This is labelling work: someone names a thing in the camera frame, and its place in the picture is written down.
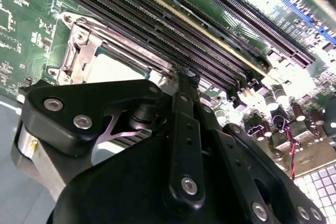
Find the hex bolt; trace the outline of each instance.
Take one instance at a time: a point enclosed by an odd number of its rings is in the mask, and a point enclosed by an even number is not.
[[[211,109],[207,106],[204,106],[203,109],[205,110],[205,112],[207,113],[211,113]]]
[[[255,213],[255,215],[261,220],[261,221],[266,221],[267,220],[267,212],[266,210],[262,207],[261,204],[258,202],[253,202],[252,203],[252,210]]]
[[[87,115],[76,115],[73,120],[73,124],[81,130],[88,130],[92,127],[92,120]]]
[[[181,185],[182,185],[183,190],[187,194],[189,195],[197,194],[197,184],[193,179],[189,177],[183,177],[181,180]]]
[[[63,108],[63,103],[56,98],[48,98],[43,102],[44,107],[50,111],[60,111]]]
[[[317,210],[315,208],[310,208],[310,211],[312,212],[313,216],[317,219],[317,220],[322,220],[322,216],[320,215],[319,212],[317,212]]]
[[[309,214],[307,213],[307,211],[303,207],[298,206],[297,209],[298,209],[299,214],[303,217],[303,219],[305,219],[305,220],[310,219]]]
[[[232,126],[232,129],[233,129],[233,131],[236,132],[237,134],[239,134],[239,133],[241,132],[240,127],[238,127],[237,125],[233,125],[233,126]]]
[[[156,89],[155,87],[149,87],[149,90],[152,91],[152,92],[154,92],[154,93],[157,93],[157,92],[158,92],[157,89]]]
[[[185,101],[185,102],[188,101],[188,98],[187,98],[187,97],[184,97],[183,95],[181,96],[181,99],[182,99],[183,101]]]

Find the green circuit board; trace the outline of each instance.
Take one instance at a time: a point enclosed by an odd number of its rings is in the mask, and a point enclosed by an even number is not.
[[[182,9],[172,0],[163,1],[183,15],[187,14],[185,9]],[[215,20],[227,32],[238,36],[241,40],[260,50],[264,56],[269,52],[269,44],[223,12],[216,3],[211,0],[187,1],[199,9],[200,12]],[[280,0],[244,1],[264,13],[274,24],[278,24],[282,30],[309,49],[316,61],[308,70],[317,86],[327,79],[333,82],[333,70],[328,72],[326,70],[329,67],[329,62],[336,55],[319,50],[323,43],[328,42],[327,40],[321,38],[321,44],[315,46],[316,50],[312,50],[311,47],[317,40],[316,31],[312,31],[312,28],[309,28],[307,24],[297,24],[298,15]],[[319,20],[326,22],[323,25],[328,26],[330,31],[336,27],[322,10],[314,6],[311,0],[303,0],[303,2],[310,7],[311,12]],[[69,9],[80,13],[87,13],[87,11],[68,0],[1,0],[0,5],[0,26],[2,26],[0,29],[0,54],[2,55],[0,92],[15,98],[18,87],[29,84],[27,78],[28,80],[31,79],[32,83],[42,78],[55,84],[54,79],[48,76],[46,70],[48,67],[59,67],[61,65],[70,32],[59,20],[59,14],[63,10]],[[188,18],[199,23],[199,20],[193,15],[189,15]],[[331,92],[330,89],[321,88],[315,89],[310,95],[314,97],[317,90],[322,93]],[[213,92],[212,90],[206,90],[206,92],[211,95],[220,93],[220,91]]]
[[[1,94],[16,98],[20,86],[48,78],[48,64],[60,64],[49,57],[63,36],[55,34],[58,12],[57,0],[0,0]]]

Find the metal bracket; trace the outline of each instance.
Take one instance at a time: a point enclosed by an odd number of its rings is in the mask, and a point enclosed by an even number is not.
[[[160,76],[170,75],[172,65],[120,35],[97,19],[63,12],[63,23],[71,29],[65,57],[60,69],[49,68],[48,73],[60,85],[80,84],[87,81],[96,59],[98,48],[121,55],[128,63],[155,71]]]

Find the black connector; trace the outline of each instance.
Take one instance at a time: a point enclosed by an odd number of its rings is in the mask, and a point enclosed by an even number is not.
[[[249,136],[253,136],[257,132],[261,131],[264,126],[262,125],[262,118],[260,115],[254,114],[250,119],[244,123],[245,132]]]

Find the gray surface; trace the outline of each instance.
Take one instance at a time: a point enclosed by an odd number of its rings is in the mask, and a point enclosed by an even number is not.
[[[0,96],[0,101],[15,102]],[[17,170],[11,148],[19,116],[0,105],[0,223],[45,224],[55,203],[39,183]]]

